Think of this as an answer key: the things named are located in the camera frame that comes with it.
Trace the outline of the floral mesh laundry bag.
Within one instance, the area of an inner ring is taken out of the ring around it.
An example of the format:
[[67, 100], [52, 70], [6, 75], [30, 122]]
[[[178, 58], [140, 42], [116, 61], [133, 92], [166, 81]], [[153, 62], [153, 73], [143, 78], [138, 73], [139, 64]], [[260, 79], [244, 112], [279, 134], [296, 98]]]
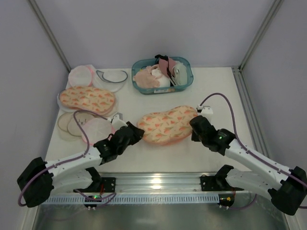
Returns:
[[144, 131], [144, 141], [168, 145], [191, 135], [189, 122], [197, 115], [194, 108], [182, 105], [165, 112], [146, 114], [137, 122], [137, 127]]

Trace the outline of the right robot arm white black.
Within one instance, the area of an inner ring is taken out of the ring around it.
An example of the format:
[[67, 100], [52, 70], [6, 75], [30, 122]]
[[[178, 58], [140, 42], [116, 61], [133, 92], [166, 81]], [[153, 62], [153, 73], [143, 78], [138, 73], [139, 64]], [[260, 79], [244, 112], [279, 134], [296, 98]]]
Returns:
[[193, 118], [192, 140], [201, 142], [212, 152], [233, 159], [248, 172], [224, 165], [205, 185], [221, 191], [242, 189], [262, 196], [281, 212], [293, 216], [307, 196], [307, 174], [296, 166], [293, 169], [281, 165], [244, 145], [227, 129], [215, 129], [209, 120], [201, 115]]

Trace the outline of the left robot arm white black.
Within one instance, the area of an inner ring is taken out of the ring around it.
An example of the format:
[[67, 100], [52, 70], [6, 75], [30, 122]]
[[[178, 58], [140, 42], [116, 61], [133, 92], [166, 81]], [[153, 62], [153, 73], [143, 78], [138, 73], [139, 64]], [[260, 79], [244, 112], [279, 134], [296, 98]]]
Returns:
[[144, 130], [127, 122], [114, 134], [88, 145], [85, 152], [56, 161], [33, 159], [17, 179], [21, 190], [18, 205], [36, 207], [51, 194], [68, 190], [93, 191], [100, 186], [101, 178], [95, 167], [114, 161], [128, 146], [138, 143]]

